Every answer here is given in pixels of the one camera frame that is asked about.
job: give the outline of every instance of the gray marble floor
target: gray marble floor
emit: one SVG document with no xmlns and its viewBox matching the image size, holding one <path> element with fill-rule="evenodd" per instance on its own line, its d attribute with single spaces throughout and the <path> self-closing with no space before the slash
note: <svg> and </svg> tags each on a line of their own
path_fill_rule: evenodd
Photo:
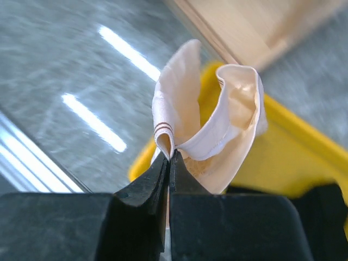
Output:
<svg viewBox="0 0 348 261">
<path fill-rule="evenodd" d="M 152 135 L 159 70 L 190 33 L 160 0 L 1 6 L 1 106 L 92 191 L 119 190 Z M 346 148 L 347 15 L 262 73 L 266 92 Z"/>
</svg>

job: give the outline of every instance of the wooden board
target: wooden board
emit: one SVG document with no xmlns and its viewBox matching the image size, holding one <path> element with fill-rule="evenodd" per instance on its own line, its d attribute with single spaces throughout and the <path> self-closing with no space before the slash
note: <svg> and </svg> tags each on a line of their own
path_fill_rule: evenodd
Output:
<svg viewBox="0 0 348 261">
<path fill-rule="evenodd" d="M 213 55 L 258 70 L 318 27 L 347 0 L 166 0 Z"/>
</svg>

